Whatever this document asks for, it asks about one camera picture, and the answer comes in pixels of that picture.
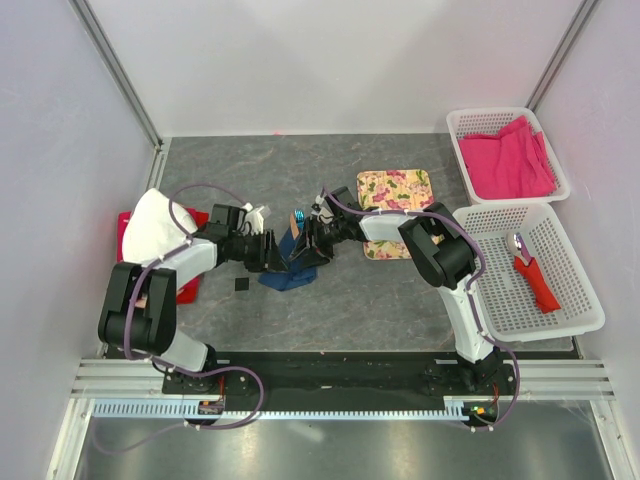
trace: metal bracket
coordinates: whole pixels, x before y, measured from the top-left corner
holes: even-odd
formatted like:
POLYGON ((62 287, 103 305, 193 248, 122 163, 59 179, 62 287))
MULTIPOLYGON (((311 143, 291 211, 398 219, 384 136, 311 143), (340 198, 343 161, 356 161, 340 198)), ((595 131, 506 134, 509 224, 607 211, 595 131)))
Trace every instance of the metal bracket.
POLYGON ((553 52, 547 67, 527 102, 526 107, 529 110, 533 110, 535 112, 540 106, 540 102, 542 102, 542 99, 549 90, 549 87, 551 87, 553 80, 558 75, 558 72, 560 72, 560 68, 569 56, 578 36, 584 30, 584 27, 589 22, 589 19, 595 12, 595 8, 599 3, 600 0, 582 0, 582 3, 571 19, 571 23, 564 32, 560 43, 556 47, 555 52, 553 52))
POLYGON ((75 478, 93 404, 94 401, 87 398, 69 400, 45 477, 47 480, 75 478))
POLYGON ((591 409, 596 419, 598 433, 609 460, 609 467, 615 480, 635 480, 640 478, 637 466, 629 458, 630 449, 626 436, 620 431, 618 402, 591 402, 591 409))
POLYGON ((147 180, 147 190, 150 188, 160 188, 170 148, 171 138, 165 138, 162 145, 156 147, 153 162, 151 164, 151 170, 149 171, 149 179, 147 180))
MULTIPOLYGON (((616 480, 637 477, 633 470, 625 437, 618 428, 617 402, 606 369, 598 360, 520 360, 521 394, 519 401, 588 400, 598 422, 602 442, 616 480)), ((178 406, 199 400, 216 402, 217 395, 183 397, 162 393, 163 375, 145 361, 82 360, 71 392, 67 413, 51 460, 48 480, 73 478, 79 465, 82 445, 91 416, 136 418, 184 418, 178 406)), ((462 420, 465 402, 491 400, 487 396, 456 395, 444 397, 443 411, 395 412, 263 412, 261 420, 462 420)), ((248 412, 228 412, 225 417, 241 418, 248 412)))
POLYGON ((78 14, 78 18, 98 50, 98 54, 102 57, 109 73, 111 73, 116 85, 118 85, 122 96, 133 110, 138 122, 140 122, 140 126, 144 130, 147 138, 156 147, 161 146, 162 137, 151 121, 151 117, 149 117, 149 114, 144 108, 140 97, 133 88, 131 80, 120 63, 116 52, 109 42, 107 34, 102 28, 102 25, 100 25, 98 17, 89 5, 89 2, 87 0, 69 0, 69 3, 71 3, 71 6, 78 14))

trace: small black square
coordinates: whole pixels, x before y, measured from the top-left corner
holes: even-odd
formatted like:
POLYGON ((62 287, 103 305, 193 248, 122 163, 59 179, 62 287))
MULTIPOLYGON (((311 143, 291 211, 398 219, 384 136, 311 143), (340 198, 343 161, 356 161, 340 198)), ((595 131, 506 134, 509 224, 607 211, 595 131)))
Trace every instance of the small black square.
POLYGON ((249 290, 249 277, 236 278, 236 292, 249 290))

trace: blue cloth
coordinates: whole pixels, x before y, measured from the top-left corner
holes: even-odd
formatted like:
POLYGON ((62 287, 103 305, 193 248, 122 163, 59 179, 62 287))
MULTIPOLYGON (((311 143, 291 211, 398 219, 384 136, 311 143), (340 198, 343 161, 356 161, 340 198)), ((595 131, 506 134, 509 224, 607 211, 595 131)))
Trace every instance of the blue cloth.
MULTIPOLYGON (((296 240, 293 238, 291 229, 289 228, 284 234, 278 248, 284 258, 291 255, 296 246, 296 240)), ((263 273, 258 277, 258 282, 266 287, 271 287, 280 292, 291 290, 292 288, 303 287, 313 282, 318 276, 317 267, 309 267, 304 270, 300 269, 300 261, 294 260, 289 264, 289 271, 284 273, 263 273)))

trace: marble pattern floor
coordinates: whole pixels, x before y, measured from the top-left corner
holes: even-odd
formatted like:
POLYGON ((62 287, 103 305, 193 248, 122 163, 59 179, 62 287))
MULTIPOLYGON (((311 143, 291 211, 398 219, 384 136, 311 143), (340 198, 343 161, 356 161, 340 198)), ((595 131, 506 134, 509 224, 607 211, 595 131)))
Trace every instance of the marble pattern floor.
MULTIPOLYGON (((317 135, 173 139, 161 190, 211 182, 253 205, 269 205, 267 219, 280 237, 295 208, 309 212, 326 184, 356 194, 365 170, 422 168, 437 201, 451 211, 468 205, 448 135, 317 135)), ((210 211, 233 203, 198 188, 179 201, 210 211)), ((207 273, 196 303, 178 308, 185 332, 218 350, 453 350, 453 332, 435 289, 411 261, 372 261, 362 245, 345 242, 311 285, 278 292, 257 282, 241 264, 207 273), (234 291, 250 277, 248 291, 234 291)), ((568 338, 519 345, 527 350, 568 350, 568 338)))

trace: blue object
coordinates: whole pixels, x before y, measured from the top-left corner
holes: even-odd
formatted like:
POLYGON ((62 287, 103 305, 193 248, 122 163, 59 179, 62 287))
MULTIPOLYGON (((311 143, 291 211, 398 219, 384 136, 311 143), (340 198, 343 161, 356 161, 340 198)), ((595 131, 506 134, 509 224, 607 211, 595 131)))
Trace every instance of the blue object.
POLYGON ((296 208, 293 214, 296 218, 296 225, 298 225, 298 228, 302 230, 302 228, 304 227, 304 212, 299 208, 296 208))
MULTIPOLYGON (((280 240, 278 247, 284 258, 291 255, 296 246, 296 240, 293 238, 291 229, 280 240)), ((271 287, 280 292, 291 290, 297 287, 303 287, 313 282, 318 276, 317 267, 309 267, 304 270, 300 269, 300 261, 294 260, 289 264, 289 271, 285 273, 263 273, 258 277, 258 282, 266 287, 271 287)))

